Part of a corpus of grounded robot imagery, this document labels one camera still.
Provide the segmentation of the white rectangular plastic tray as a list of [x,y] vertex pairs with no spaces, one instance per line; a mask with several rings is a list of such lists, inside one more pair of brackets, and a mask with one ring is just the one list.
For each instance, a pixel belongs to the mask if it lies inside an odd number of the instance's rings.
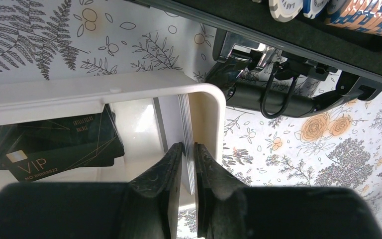
[[[99,113],[108,104],[125,154],[112,167],[77,168],[47,181],[130,181],[183,142],[178,95],[188,94],[194,143],[215,159],[222,151],[226,100],[214,85],[183,73],[150,71],[0,85],[0,125]],[[181,183],[180,210],[195,204]]]

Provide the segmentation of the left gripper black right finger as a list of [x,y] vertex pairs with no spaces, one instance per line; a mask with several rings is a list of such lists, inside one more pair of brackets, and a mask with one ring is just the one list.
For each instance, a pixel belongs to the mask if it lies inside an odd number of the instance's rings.
[[194,145],[197,235],[206,239],[381,239],[367,203],[339,187],[250,187]]

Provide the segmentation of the stack of cards edgewise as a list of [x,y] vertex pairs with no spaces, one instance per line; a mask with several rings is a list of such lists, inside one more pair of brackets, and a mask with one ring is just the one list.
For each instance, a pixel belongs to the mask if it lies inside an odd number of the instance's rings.
[[182,184],[190,195],[195,194],[195,162],[193,155],[194,139],[188,94],[178,95],[183,128],[184,152],[182,157]]

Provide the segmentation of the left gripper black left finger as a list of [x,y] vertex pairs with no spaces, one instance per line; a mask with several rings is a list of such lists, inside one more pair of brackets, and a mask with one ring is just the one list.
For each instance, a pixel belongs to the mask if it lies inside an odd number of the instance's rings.
[[174,239],[183,144],[130,182],[13,183],[0,190],[0,239]]

